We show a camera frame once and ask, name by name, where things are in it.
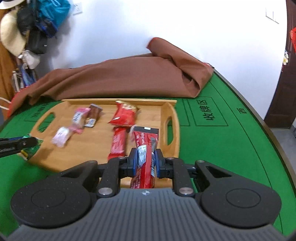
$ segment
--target black bag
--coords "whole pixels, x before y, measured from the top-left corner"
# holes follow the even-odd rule
[[[57,33],[56,25],[54,24],[53,21],[51,21],[51,20],[49,20],[47,18],[43,19],[39,23],[38,28],[40,30],[42,30],[46,34],[46,36],[49,37],[49,38],[54,37],[55,34]]]
[[[30,35],[28,38],[26,49],[30,50],[35,54],[46,53],[46,50],[47,50],[46,34],[36,27],[30,30]]]
[[[17,12],[17,27],[22,35],[26,35],[27,30],[31,30],[34,25],[33,8],[28,4]]]

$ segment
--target straw hat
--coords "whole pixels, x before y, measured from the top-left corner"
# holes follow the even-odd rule
[[[14,56],[19,56],[26,45],[26,38],[17,28],[17,9],[5,14],[0,23],[0,39]]]
[[[15,7],[16,5],[22,3],[25,0],[3,0],[0,2],[0,9],[8,9]]]

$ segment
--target screw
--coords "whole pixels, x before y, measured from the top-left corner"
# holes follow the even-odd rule
[[[192,188],[188,188],[188,187],[184,187],[184,188],[180,188],[179,189],[179,193],[183,194],[183,195],[189,195],[193,193],[193,189]]]
[[[111,189],[111,188],[100,188],[99,189],[99,193],[101,194],[101,195],[109,195],[109,194],[111,194],[113,192],[113,190]]]

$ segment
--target wooden door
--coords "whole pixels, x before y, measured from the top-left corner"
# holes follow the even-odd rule
[[[290,128],[296,117],[296,54],[290,31],[296,27],[296,4],[287,2],[287,43],[289,62],[283,67],[269,110],[264,119],[269,127]]]

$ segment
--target green snack wrapper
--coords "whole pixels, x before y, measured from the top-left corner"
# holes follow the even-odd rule
[[[28,138],[28,137],[32,137],[30,134],[24,135],[22,138]],[[37,145],[34,147],[28,147],[28,148],[24,148],[20,151],[20,153],[18,153],[19,156],[21,156],[25,161],[30,160],[30,158],[32,156],[34,156],[34,154],[39,150],[41,143],[43,142],[43,140],[37,138]]]

